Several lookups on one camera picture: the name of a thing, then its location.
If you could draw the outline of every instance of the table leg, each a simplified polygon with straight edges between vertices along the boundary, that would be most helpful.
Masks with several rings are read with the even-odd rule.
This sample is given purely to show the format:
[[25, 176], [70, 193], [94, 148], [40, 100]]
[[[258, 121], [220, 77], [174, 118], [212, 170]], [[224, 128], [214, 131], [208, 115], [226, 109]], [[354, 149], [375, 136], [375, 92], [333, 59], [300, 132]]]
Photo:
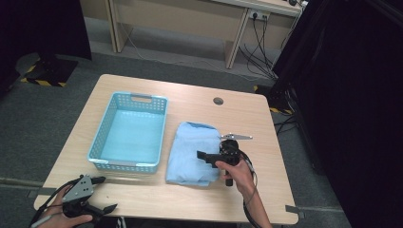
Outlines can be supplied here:
[[120, 53], [122, 52], [133, 27], [128, 24], [120, 23], [115, 0], [106, 0], [106, 7], [108, 8], [109, 29], [112, 37], [113, 51]]
[[237, 56], [238, 48], [240, 47], [240, 41], [242, 40], [243, 33], [245, 31], [246, 24], [248, 23], [250, 9], [245, 8], [242, 17], [240, 18], [240, 25], [238, 27], [237, 34], [235, 36], [234, 42], [226, 41], [224, 52], [225, 52], [225, 66], [227, 68], [232, 68], [234, 64], [235, 57]]

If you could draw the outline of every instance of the hand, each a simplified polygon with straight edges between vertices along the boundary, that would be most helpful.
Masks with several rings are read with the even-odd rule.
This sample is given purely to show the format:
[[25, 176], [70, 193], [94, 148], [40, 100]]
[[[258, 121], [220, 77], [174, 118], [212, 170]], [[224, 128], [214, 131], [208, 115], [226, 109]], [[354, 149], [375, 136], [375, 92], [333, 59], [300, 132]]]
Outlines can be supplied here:
[[92, 216], [90, 215], [68, 218], [65, 216], [65, 214], [63, 214], [62, 197], [65, 195], [65, 192], [70, 187], [71, 186], [66, 186], [57, 194], [56, 199], [48, 207], [47, 211], [41, 216], [41, 218], [51, 215], [53, 216], [48, 221], [41, 224], [39, 228], [71, 228], [73, 226], [83, 224], [92, 220]]
[[228, 171], [228, 175], [223, 175], [223, 179], [234, 179], [237, 184], [238, 191], [240, 191], [243, 195], [253, 194], [255, 190], [255, 184], [253, 182], [253, 176], [249, 169], [248, 164], [244, 159], [241, 159], [240, 162], [233, 166], [224, 161], [216, 161], [216, 166], [219, 169], [225, 169]]

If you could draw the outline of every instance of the yellow black tape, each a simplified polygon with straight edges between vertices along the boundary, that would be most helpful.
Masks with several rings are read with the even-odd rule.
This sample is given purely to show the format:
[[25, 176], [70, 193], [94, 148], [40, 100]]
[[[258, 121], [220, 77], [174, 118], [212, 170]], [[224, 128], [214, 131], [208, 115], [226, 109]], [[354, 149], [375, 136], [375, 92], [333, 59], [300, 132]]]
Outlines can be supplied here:
[[293, 111], [291, 111], [291, 110], [288, 110], [288, 109], [280, 109], [280, 108], [275, 108], [275, 107], [270, 107], [270, 111], [276, 112], [276, 113], [287, 114], [287, 115], [293, 114]]
[[31, 73], [35, 69], [36, 65], [32, 65], [28, 70], [27, 73]]
[[66, 86], [66, 83], [52, 82], [52, 81], [39, 80], [39, 79], [30, 79], [30, 78], [23, 78], [23, 79], [21, 79], [21, 82], [37, 84], [39, 86], [57, 86], [57, 87]]

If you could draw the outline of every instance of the folded cloth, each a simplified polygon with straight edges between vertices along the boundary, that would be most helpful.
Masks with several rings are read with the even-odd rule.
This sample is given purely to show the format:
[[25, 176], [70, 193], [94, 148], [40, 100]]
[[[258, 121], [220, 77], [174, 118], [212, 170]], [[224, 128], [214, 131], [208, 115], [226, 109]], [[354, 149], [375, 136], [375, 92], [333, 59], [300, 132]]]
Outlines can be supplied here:
[[216, 181], [220, 170], [198, 159], [197, 151], [219, 154], [220, 141], [219, 131], [211, 125], [181, 123], [169, 154], [166, 181], [198, 186], [208, 186]]

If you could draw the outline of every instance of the power strip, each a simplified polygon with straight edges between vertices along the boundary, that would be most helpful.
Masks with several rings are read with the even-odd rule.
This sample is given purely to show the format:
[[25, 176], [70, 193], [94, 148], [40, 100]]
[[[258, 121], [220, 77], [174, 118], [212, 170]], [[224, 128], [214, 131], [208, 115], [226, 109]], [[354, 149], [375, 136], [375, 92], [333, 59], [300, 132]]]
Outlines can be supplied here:
[[251, 13], [249, 14], [250, 18], [254, 18], [256, 14], [256, 20], [265, 21], [269, 19], [270, 12], [262, 11], [257, 9], [251, 9]]

